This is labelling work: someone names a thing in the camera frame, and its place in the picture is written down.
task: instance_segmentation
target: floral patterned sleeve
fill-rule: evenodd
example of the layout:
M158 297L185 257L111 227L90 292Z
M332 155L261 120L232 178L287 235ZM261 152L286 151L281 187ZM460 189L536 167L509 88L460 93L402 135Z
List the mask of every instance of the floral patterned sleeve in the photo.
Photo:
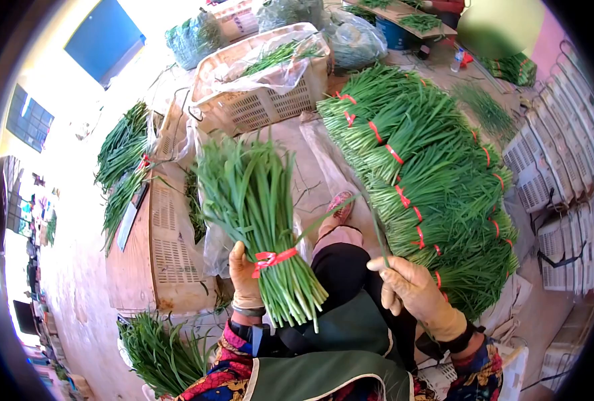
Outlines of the floral patterned sleeve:
M230 401L244 397L252 374L252 345L242 340L226 324L217 342L217 356L212 368L184 391L175 401Z
M465 359L453 361L457 380L451 383L446 396L447 401L497 401L501 385L501 357L486 337L482 346Z

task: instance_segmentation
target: person's left hand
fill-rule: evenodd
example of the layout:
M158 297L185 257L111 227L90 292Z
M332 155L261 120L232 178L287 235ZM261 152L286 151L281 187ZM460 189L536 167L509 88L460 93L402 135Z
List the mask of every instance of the person's left hand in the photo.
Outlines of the person's left hand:
M429 0L424 0L421 2L420 8L424 11L429 11L431 8L433 8L433 2Z
M243 242L237 241L230 251L230 279L235 287L232 305L240 309L254 309L264 306L259 293L259 284L253 278L255 264L246 258L246 247Z

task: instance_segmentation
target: black pants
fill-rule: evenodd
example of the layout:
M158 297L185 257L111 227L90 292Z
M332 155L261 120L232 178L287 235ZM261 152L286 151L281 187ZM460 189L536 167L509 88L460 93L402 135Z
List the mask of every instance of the black pants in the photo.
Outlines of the black pants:
M406 309L393 316L382 307L382 278L376 271L366 268L368 252L355 245L337 243L322 248L312 261L315 276L328 292L322 305L323 312L335 309L352 300L364 289L380 310L384 321L393 333L397 350L406 370L415 372L415 325L417 320Z

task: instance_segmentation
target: beige glove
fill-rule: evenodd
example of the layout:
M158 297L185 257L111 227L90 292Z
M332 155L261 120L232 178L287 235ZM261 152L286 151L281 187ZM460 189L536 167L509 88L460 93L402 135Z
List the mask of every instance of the beige glove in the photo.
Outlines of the beige glove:
M232 305L240 309L253 309L264 306L259 294L257 279L252 278L255 264L246 258L246 247L237 241L229 255L230 279L235 287Z
M366 264L384 280L384 308L397 316L405 307L437 341L454 340L466 330L464 314L446 302L427 268L396 256L389 256L388 262L390 269L381 257Z

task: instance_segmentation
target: black watch strap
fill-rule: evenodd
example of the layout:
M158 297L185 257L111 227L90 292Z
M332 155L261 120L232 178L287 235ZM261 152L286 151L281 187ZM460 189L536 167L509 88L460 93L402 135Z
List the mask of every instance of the black watch strap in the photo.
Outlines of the black watch strap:
M457 338L451 341L439 341L439 344L443 348L448 349L451 352L451 354L462 352L468 347L468 343L469 341L471 341L471 337L473 337L473 334L479 332L480 330L483 331L484 327L477 328L470 321L467 321L466 330L462 334L460 334L459 336L457 336Z
M237 337L241 338L242 340L246 341L247 343L252 342L253 340L253 330L252 326L245 326L240 325L239 323L235 323L232 320L229 320L230 330L237 335Z

